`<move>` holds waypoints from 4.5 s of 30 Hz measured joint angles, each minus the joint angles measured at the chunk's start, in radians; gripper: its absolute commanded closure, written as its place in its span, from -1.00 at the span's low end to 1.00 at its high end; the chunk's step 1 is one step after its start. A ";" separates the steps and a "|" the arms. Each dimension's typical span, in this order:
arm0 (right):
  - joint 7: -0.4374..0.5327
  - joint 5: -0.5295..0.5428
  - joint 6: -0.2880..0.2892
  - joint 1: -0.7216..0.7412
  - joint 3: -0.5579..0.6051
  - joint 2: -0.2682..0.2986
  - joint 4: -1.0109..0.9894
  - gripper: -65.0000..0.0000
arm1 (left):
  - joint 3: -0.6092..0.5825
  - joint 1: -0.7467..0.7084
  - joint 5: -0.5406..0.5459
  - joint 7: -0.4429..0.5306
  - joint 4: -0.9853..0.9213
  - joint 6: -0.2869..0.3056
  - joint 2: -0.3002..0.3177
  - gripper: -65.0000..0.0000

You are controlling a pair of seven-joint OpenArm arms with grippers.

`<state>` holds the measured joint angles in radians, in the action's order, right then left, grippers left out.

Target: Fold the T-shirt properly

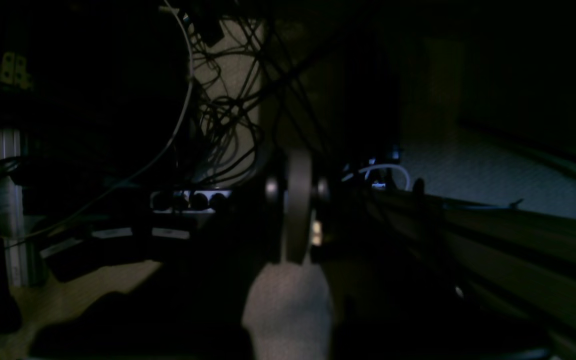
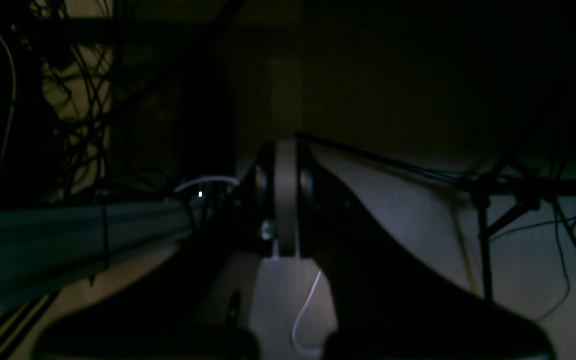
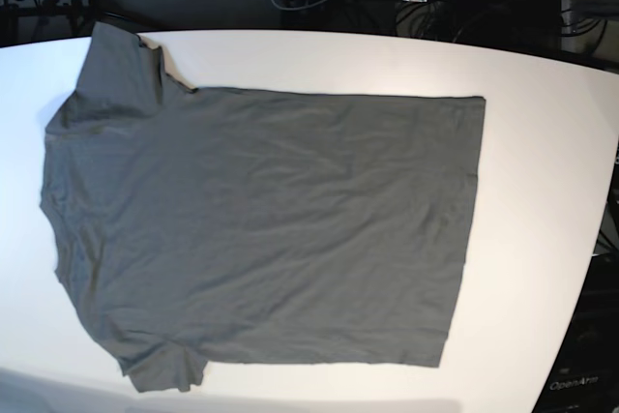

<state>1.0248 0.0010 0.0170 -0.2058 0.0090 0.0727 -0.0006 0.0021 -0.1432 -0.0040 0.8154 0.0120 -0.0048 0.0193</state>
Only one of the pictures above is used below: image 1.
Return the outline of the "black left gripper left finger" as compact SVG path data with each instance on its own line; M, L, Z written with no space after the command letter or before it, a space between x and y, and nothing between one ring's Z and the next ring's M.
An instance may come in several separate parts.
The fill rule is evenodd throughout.
M219 202L189 235L143 235L162 266L131 292L110 292L79 317L42 329L34 358L251 358L242 317L263 267L298 260L298 152L280 155Z

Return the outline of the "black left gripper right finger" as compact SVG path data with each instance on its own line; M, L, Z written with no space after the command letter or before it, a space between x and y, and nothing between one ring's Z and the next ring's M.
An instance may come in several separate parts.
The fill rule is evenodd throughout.
M550 358L546 330L488 310L411 194L405 234L387 195L315 170L293 153L293 262L322 266L337 312L334 358Z

